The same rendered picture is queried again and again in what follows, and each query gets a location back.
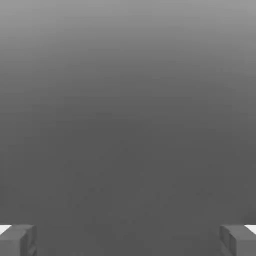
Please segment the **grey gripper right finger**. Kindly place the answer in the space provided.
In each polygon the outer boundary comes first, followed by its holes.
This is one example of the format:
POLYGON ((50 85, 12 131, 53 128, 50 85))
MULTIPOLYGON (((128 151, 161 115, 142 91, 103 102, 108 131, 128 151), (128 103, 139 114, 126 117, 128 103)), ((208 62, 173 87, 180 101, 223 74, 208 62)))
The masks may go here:
POLYGON ((256 224, 221 225, 220 256, 256 256, 256 224))

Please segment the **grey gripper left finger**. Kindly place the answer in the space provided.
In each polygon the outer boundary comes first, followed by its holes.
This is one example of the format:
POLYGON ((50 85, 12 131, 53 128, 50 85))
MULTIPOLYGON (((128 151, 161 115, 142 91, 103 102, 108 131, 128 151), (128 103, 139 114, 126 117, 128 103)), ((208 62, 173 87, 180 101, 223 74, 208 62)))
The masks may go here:
POLYGON ((37 226, 11 225, 0 235, 0 256, 38 256, 37 226))

